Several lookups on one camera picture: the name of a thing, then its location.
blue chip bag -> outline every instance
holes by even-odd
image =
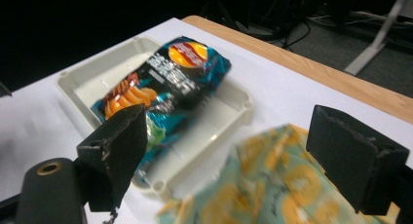
[[[231,62],[213,48],[178,37],[92,106],[103,123],[122,108],[145,105],[148,145],[137,168],[141,182],[151,165],[196,121],[195,109],[214,94],[230,67]]]

lay's logo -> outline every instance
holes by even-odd
[[[183,67],[203,67],[207,61],[207,47],[196,42],[175,43],[169,47],[169,57]]]

green cloth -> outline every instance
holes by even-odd
[[[219,177],[166,203],[159,223],[387,223],[355,213],[305,150],[307,135],[287,125],[236,145]]]

plastic tray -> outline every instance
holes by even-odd
[[[101,122],[90,107],[160,46],[150,38],[131,38],[61,72],[56,85],[94,130]],[[196,167],[201,157],[206,157],[237,127],[250,123],[252,108],[248,92],[224,79],[215,96],[197,110],[200,114],[194,126],[150,169],[149,185],[135,176],[132,186],[141,193],[170,199],[173,187]]]

wooden table edge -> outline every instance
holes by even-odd
[[[208,19],[189,16],[182,21],[413,124],[413,98],[366,82]]]

